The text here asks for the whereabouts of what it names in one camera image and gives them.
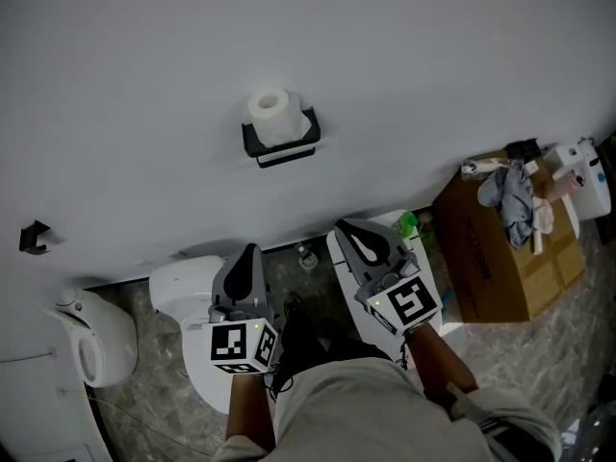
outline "marble floor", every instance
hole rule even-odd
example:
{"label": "marble floor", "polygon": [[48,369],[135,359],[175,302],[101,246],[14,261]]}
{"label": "marble floor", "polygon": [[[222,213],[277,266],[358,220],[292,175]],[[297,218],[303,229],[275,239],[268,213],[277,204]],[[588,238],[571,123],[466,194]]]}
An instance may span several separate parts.
{"label": "marble floor", "polygon": [[[616,358],[616,252],[601,245],[592,222],[582,224],[580,240],[587,272],[549,310],[527,323],[467,324],[461,329],[462,356],[479,385],[519,391],[563,430],[586,411],[603,373]],[[292,248],[266,255],[274,308],[282,311],[286,295],[296,291],[304,297],[307,312],[323,337],[341,330],[355,335],[324,238],[309,246],[320,259],[312,274],[299,267]],[[450,282],[443,256],[432,235],[427,234],[425,246],[437,288],[444,295]],[[98,292],[135,318],[140,359],[130,378],[97,389],[96,397],[197,450],[181,448],[100,404],[120,460],[209,460],[223,441],[226,416],[206,404],[188,379],[178,324],[154,313],[147,282]],[[446,320],[455,320],[455,298],[445,306]]]}

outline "toilet paper holder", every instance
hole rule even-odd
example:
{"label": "toilet paper holder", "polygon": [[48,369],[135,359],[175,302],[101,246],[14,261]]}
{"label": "toilet paper holder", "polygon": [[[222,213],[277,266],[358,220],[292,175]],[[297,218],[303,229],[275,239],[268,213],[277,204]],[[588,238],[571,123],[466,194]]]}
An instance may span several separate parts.
{"label": "toilet paper holder", "polygon": [[[242,135],[244,137],[244,150],[246,151],[246,154],[251,158],[256,158],[257,165],[259,165],[260,168],[282,165],[283,163],[288,163],[289,161],[294,161],[295,159],[312,156],[317,151],[315,147],[304,149],[302,149],[302,147],[307,147],[320,141],[321,128],[319,126],[319,122],[317,121],[314,108],[302,110],[302,113],[304,113],[312,123],[312,126],[306,135],[299,141],[282,143],[280,145],[275,145],[274,147],[265,147],[261,141],[259,141],[252,123],[242,124]],[[276,155],[284,151],[289,152],[286,155]]]}

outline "toilet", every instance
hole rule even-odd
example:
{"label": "toilet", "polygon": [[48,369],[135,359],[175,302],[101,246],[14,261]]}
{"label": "toilet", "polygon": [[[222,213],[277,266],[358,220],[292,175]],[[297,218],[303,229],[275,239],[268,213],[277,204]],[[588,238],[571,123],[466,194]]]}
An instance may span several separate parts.
{"label": "toilet", "polygon": [[152,306],[180,324],[182,354],[192,385],[219,412],[229,412],[233,375],[209,361],[209,336],[202,325],[209,323],[214,278],[225,261],[218,256],[197,257],[155,269],[150,275]]}
{"label": "toilet", "polygon": [[99,295],[68,290],[54,309],[40,307],[66,329],[81,379],[91,387],[115,385],[137,366],[137,331],[132,317]]}

